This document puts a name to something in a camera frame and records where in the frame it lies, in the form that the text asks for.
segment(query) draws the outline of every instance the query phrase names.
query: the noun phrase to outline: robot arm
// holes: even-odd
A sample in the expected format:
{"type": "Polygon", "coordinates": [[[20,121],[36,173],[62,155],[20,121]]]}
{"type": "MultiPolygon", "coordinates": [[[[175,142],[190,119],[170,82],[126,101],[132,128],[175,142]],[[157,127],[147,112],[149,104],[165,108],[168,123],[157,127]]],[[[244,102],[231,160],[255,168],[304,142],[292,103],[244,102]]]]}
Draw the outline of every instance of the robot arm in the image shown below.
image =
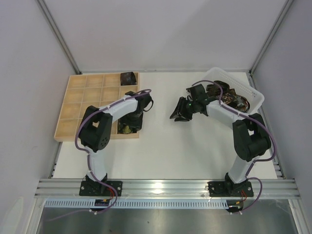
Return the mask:
{"type": "MultiPolygon", "coordinates": [[[[271,147],[269,135],[256,123],[240,117],[223,108],[217,97],[209,97],[205,88],[199,84],[186,89],[190,95],[188,98],[180,97],[179,102],[170,116],[175,121],[190,121],[194,113],[200,112],[206,116],[217,119],[233,130],[234,148],[237,153],[235,162],[225,175],[225,183],[218,188],[219,193],[210,190],[211,196],[241,196],[240,192],[248,184],[246,174],[249,172],[253,161],[263,155],[271,147]]],[[[264,125],[259,114],[249,117],[256,119],[264,125]]]]}
{"type": "MultiPolygon", "coordinates": [[[[103,112],[94,115],[86,122],[79,134],[82,145],[90,152],[90,164],[93,174],[102,182],[107,180],[105,147],[110,140],[113,122],[119,120],[120,131],[136,133],[142,128],[144,108],[150,102],[153,103],[149,94],[127,99],[134,95],[134,92],[126,93],[123,98],[115,102],[120,102],[117,105],[111,104],[100,108],[89,106],[82,119],[84,121],[90,114],[103,109],[103,112]]],[[[88,172],[86,179],[96,181],[90,172],[88,172]]]]}

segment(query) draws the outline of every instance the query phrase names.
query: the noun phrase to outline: red wire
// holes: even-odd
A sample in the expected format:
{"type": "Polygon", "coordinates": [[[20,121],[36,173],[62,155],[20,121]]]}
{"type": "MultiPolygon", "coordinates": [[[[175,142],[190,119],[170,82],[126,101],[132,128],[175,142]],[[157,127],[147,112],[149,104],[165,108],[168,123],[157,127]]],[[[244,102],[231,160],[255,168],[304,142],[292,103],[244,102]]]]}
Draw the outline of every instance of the red wire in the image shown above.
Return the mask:
{"type": "Polygon", "coordinates": [[[110,200],[112,200],[112,199],[114,198],[114,192],[113,192],[113,190],[112,190],[111,188],[108,188],[108,190],[111,192],[111,198],[110,198],[110,200]]]}
{"type": "Polygon", "coordinates": [[[246,200],[247,200],[247,195],[246,195],[246,193],[244,192],[244,190],[242,190],[242,194],[245,196],[245,200],[243,200],[243,201],[246,201],[246,200]]]}

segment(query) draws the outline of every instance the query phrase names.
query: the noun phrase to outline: dark object in tray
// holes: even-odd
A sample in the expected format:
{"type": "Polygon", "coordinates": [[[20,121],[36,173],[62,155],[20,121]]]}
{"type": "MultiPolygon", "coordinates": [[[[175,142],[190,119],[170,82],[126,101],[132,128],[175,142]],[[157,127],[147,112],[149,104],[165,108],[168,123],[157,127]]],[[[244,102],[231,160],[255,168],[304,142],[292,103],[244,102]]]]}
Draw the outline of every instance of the dark object in tray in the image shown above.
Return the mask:
{"type": "MultiPolygon", "coordinates": [[[[215,83],[220,85],[223,89],[223,95],[221,100],[228,106],[241,111],[241,112],[248,112],[250,109],[250,104],[247,99],[241,95],[236,94],[235,89],[230,89],[230,86],[222,81],[215,80],[215,83]]],[[[221,91],[218,86],[215,84],[209,84],[206,87],[207,95],[209,97],[218,97],[221,94],[221,91]]]]}
{"type": "Polygon", "coordinates": [[[124,85],[136,85],[137,79],[133,72],[125,72],[120,74],[120,84],[124,85]]]}

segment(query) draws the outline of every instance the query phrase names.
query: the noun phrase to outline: wooden tray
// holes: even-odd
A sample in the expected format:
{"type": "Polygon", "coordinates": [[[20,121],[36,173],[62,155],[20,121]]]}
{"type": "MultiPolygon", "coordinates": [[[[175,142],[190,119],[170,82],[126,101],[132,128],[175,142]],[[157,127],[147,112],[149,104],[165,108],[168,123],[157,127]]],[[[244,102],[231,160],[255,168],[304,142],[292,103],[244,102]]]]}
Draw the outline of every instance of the wooden tray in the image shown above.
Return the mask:
{"type": "MultiPolygon", "coordinates": [[[[137,85],[120,85],[120,73],[91,74],[70,76],[64,96],[62,109],[54,139],[56,141],[74,141],[88,106],[105,106],[129,91],[139,91],[139,73],[135,73],[137,85]]],[[[117,121],[113,123],[111,139],[138,138],[138,133],[119,134],[117,121]]]]}

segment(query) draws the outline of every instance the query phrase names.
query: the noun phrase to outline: white basket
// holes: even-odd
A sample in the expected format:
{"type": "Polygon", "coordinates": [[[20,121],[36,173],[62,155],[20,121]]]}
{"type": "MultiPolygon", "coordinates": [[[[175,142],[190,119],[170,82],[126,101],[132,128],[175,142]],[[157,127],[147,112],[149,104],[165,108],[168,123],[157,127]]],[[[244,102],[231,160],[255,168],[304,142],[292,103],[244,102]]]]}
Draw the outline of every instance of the white basket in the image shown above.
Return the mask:
{"type": "Polygon", "coordinates": [[[242,83],[237,78],[218,67],[210,69],[202,79],[211,81],[220,80],[228,83],[230,88],[235,89],[235,92],[238,95],[241,95],[248,100],[250,109],[247,113],[249,114],[256,113],[264,101],[264,96],[262,93],[252,88],[251,86],[242,83]]]}

